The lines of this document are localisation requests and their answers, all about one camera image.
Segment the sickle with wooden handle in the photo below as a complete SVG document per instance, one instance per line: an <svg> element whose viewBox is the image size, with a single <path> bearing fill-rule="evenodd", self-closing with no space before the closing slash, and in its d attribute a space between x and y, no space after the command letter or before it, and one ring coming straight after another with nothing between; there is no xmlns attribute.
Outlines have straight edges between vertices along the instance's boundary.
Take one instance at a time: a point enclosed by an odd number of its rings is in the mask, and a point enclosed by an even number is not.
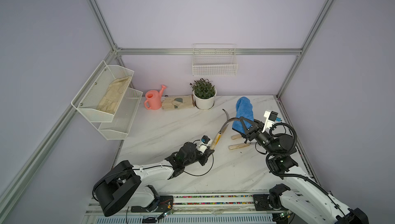
<svg viewBox="0 0 395 224"><path fill-rule="evenodd" d="M236 139L239 139L239 138L242 138L241 134L236 134L236 135L231 136L232 140L236 140Z"/></svg>
<svg viewBox="0 0 395 224"><path fill-rule="evenodd" d="M227 112L225 109L222 109L222 110L224 111L224 113L225 113L225 115L226 115L226 121L225 121L225 123L223 124L223 126L222 126L222 128L221 128L221 132L223 133L223 132L226 130L228 124L229 124L229 119L230 119L230 117L229 117L228 112Z"/></svg>
<svg viewBox="0 0 395 224"><path fill-rule="evenodd" d="M211 150L214 150L214 149L215 149L215 147L216 147L216 145L218 144L218 142L219 142L219 140L220 140L222 134L225 132L225 130L226 130L228 124L231 123L231 122L234 122L234 121L240 121L240 119L239 119L239 118L231 118L231 119L227 120L227 121L223 124L223 126L221 127L220 131L217 133L216 137L214 138L214 140L213 140L213 142L212 142L212 144L211 144L211 146L210 146L210 149L211 149Z"/></svg>
<svg viewBox="0 0 395 224"><path fill-rule="evenodd" d="M241 148L245 148L248 147L250 145L252 145L254 143L240 143L240 144L235 144L235 145L230 145L228 147L229 150L236 150L236 149L241 149Z"/></svg>

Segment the sickle with wooden handle middle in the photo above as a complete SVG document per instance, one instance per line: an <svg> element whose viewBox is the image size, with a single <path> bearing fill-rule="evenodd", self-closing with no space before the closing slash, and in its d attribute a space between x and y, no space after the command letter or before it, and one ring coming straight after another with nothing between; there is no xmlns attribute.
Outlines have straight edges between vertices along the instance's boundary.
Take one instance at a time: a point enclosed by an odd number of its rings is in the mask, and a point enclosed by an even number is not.
<svg viewBox="0 0 395 224"><path fill-rule="evenodd" d="M230 145L228 147L229 150L236 150L236 149L241 149L241 148L245 148L248 147L250 145L252 145L254 143L240 143L240 144L235 144L235 145Z"/></svg>

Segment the blue fluffy rag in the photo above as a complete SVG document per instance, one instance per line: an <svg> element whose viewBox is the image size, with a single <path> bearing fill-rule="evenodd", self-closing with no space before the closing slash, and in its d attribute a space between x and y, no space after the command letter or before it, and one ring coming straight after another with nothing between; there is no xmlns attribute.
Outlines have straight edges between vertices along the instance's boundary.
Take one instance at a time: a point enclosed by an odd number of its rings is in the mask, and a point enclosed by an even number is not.
<svg viewBox="0 0 395 224"><path fill-rule="evenodd" d="M249 98L243 96L238 99L236 103L236 117L245 117L249 120L254 120L253 105ZM240 133L242 131L241 123L239 121L234 121L232 129Z"/></svg>

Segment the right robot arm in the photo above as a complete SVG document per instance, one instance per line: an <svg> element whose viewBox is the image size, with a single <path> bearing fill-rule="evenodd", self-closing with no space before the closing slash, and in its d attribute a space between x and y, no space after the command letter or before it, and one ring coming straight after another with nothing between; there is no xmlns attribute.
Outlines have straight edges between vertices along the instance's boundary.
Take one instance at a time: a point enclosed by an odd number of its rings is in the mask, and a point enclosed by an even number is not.
<svg viewBox="0 0 395 224"><path fill-rule="evenodd" d="M258 120L244 117L242 135L256 141L266 151L265 163L270 173L283 183L270 189L268 204L272 209L286 208L309 224L367 224L368 216L359 208L351 209L316 181L291 157L296 153L298 137L286 123L275 123L270 129Z"/></svg>

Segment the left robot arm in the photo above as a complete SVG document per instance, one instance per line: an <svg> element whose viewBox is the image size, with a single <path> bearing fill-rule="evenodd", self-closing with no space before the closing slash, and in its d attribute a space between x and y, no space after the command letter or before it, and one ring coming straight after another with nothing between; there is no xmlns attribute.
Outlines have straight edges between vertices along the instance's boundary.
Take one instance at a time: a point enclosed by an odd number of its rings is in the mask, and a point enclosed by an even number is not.
<svg viewBox="0 0 395 224"><path fill-rule="evenodd" d="M186 142L179 151L163 161L149 165L132 165L121 161L94 186L92 195L105 217L110 217L129 205L146 212L156 211L162 205L154 183L185 174L185 168L194 163L204 166L214 155L211 140L203 138L198 144Z"/></svg>

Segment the white plant pot with saucer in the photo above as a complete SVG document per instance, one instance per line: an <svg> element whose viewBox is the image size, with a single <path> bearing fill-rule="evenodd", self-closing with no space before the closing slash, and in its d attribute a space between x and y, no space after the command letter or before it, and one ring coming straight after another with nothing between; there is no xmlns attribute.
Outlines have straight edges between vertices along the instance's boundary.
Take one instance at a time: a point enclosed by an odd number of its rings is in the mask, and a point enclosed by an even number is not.
<svg viewBox="0 0 395 224"><path fill-rule="evenodd" d="M193 94L193 99L194 99L194 102L195 102L195 106L196 106L198 109L200 109L200 110L210 110L210 109L214 106L214 104L215 104L215 97L216 97L216 95L217 95L217 90L216 90L216 88L214 88L214 90L215 90L214 96L211 97L211 98L208 98L208 99L201 99L201 98L198 98L198 97L195 95L195 91L193 91L192 94Z"/></svg>

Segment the beige work glove on table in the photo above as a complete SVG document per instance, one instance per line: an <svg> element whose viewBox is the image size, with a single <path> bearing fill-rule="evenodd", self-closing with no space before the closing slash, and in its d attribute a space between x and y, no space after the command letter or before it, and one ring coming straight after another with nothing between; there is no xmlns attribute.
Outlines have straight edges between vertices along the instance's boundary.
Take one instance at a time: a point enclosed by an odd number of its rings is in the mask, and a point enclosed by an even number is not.
<svg viewBox="0 0 395 224"><path fill-rule="evenodd" d="M161 103L163 110L181 110L193 108L193 97L191 95L165 97Z"/></svg>

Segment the pink watering can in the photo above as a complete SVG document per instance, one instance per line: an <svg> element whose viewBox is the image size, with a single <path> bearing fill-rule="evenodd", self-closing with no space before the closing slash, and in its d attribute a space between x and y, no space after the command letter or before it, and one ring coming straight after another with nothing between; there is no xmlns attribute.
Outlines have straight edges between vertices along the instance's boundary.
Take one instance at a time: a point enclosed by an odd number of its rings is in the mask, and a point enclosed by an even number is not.
<svg viewBox="0 0 395 224"><path fill-rule="evenodd" d="M144 106L147 110L158 110L161 108L161 98L166 88L165 85L162 85L159 91L150 90L146 93Z"/></svg>

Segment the green potted plant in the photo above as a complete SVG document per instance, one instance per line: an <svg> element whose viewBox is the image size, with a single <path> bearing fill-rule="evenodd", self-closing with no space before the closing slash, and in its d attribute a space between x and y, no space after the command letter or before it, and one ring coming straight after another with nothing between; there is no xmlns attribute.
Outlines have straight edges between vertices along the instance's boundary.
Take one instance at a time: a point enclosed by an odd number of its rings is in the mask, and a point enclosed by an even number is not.
<svg viewBox="0 0 395 224"><path fill-rule="evenodd" d="M215 86L208 79L195 80L193 83L190 83L190 86L197 98L209 99L216 95Z"/></svg>

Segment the white mesh lower shelf basket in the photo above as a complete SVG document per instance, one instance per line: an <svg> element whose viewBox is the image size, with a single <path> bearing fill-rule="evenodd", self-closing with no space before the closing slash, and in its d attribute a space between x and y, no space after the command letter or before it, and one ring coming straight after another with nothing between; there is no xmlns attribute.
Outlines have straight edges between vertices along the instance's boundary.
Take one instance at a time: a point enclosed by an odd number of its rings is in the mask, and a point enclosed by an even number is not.
<svg viewBox="0 0 395 224"><path fill-rule="evenodd" d="M124 140L128 137L143 93L127 88L111 123L101 123L98 131L106 140Z"/></svg>

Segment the white mesh shelf basket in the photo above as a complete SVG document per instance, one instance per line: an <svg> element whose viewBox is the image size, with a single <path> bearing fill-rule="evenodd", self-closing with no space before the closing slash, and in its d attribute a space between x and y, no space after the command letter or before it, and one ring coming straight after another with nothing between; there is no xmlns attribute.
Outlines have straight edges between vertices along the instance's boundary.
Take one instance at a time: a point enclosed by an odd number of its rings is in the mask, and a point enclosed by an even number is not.
<svg viewBox="0 0 395 224"><path fill-rule="evenodd" d="M134 71L119 65L108 65L102 61L91 75L84 87L78 92L71 102L82 116L91 123L110 123L115 117L120 102L125 95L126 89L116 94L113 100L115 107L111 111L104 111L103 99L109 99L108 88L114 81L122 80L122 86L128 87L131 83Z"/></svg>
<svg viewBox="0 0 395 224"><path fill-rule="evenodd" d="M143 93L127 88L111 123L101 123L98 131L106 140L124 140L128 137Z"/></svg>

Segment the white mesh upper shelf basket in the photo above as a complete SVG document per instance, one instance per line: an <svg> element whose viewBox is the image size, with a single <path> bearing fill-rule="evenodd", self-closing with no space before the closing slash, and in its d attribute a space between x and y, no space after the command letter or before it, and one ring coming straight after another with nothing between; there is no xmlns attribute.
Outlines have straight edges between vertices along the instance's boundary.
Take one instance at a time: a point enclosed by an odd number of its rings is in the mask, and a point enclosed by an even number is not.
<svg viewBox="0 0 395 224"><path fill-rule="evenodd" d="M131 83L134 71L119 65L108 65L102 61L91 75L84 87L78 92L71 102L82 116L91 123L110 123L115 117L120 102L125 95L126 89L116 94L113 100L115 107L111 111L104 111L103 99L109 99L108 88L114 81L122 80L122 86L128 87Z"/></svg>

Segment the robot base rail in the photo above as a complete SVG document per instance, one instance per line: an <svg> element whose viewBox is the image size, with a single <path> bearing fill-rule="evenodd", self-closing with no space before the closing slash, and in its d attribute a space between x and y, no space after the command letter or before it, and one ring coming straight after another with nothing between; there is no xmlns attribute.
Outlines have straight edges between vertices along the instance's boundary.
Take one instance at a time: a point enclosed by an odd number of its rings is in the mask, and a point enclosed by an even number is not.
<svg viewBox="0 0 395 224"><path fill-rule="evenodd" d="M106 217L98 203L88 205L84 224L302 224L287 210L257 210L254 193L166 194L154 212L126 206Z"/></svg>

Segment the aluminium frame profile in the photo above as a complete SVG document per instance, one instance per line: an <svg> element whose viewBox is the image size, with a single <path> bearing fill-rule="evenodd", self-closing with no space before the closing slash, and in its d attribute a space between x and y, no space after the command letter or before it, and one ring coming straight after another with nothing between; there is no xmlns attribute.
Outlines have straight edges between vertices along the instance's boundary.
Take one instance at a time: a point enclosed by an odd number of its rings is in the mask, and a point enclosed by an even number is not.
<svg viewBox="0 0 395 224"><path fill-rule="evenodd" d="M214 56L218 57L220 55L295 55L297 59L293 63L290 72L286 76L285 82L281 85L278 95L281 96L285 92L288 83L291 81L297 67L301 63L301 60L305 56L308 48L314 40L314 37L321 28L324 20L326 19L329 10L332 8L335 0L325 0L322 9L316 18L314 25L312 26L308 36L300 49L228 49L228 48L201 48L201 49L126 49L117 48L114 40L110 35L110 31L105 23L102 12L98 6L97 0L87 0L89 7L91 8L95 19L100 25L101 30L104 32L106 39L110 44L110 51L105 57L104 62L100 63L96 70L89 77L87 82L83 85L81 90L77 93L77 96L72 100L72 103L67 107L65 112L58 119L54 127L50 130L32 156L27 160L22 169L18 172L16 177L13 179L9 187L5 190L4 194L1 196L1 211L3 215L7 215L8 212L16 205L21 196L26 191L26 188L30 185L34 175L40 170L44 164L47 157L50 155L51 150L56 144L59 136L63 132L66 125L69 124L70 120L74 114L78 111L74 103L78 101L82 94L88 92L88 87L91 82L93 82L94 76L98 75L99 72L116 58L120 58L121 55L195 55L199 56Z"/></svg>

